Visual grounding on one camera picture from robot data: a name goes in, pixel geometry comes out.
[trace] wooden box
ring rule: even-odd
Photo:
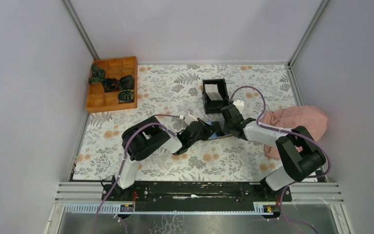
[[[134,77],[134,102],[119,103],[118,93],[105,93],[101,83],[90,84],[87,96],[87,111],[89,113],[118,111],[137,108],[137,58],[114,58],[94,61],[98,67],[105,70],[105,78],[116,78],[132,75]]]

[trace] reflective surface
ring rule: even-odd
[[[286,215],[313,225],[320,234],[337,233],[331,210],[326,205],[284,205]],[[64,213],[59,234],[92,234],[94,214]],[[265,221],[260,215],[132,215],[125,219],[129,234],[296,234],[283,219]],[[310,228],[296,223],[306,234]],[[123,223],[112,214],[97,218],[96,234],[124,234]]]

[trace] black box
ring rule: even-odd
[[[217,89],[223,98],[223,101],[212,101],[206,94],[205,84],[217,84]],[[228,93],[225,79],[205,79],[203,80],[203,102],[206,114],[221,113],[220,109],[228,105]]]

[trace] pink fabric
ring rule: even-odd
[[[268,111],[262,123],[282,128],[305,127],[314,140],[319,140],[327,129],[328,117],[315,106],[293,106],[275,112]],[[264,145],[266,156],[280,159],[277,149]]]

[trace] floral pattern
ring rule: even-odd
[[[221,119],[221,114],[204,113],[203,79],[225,78],[229,94],[243,85],[257,87],[267,110],[296,105],[284,65],[140,65],[138,70],[138,108],[91,114],[73,179],[99,180],[115,174],[124,157],[122,132],[151,115],[192,110],[205,121]],[[251,89],[238,91],[235,99],[244,100],[245,118],[262,110],[259,94]],[[180,119],[158,119],[175,132],[187,126]],[[199,141],[180,156],[160,148],[141,163],[136,179],[260,181],[280,166],[279,160],[265,156],[261,143],[227,137]]]

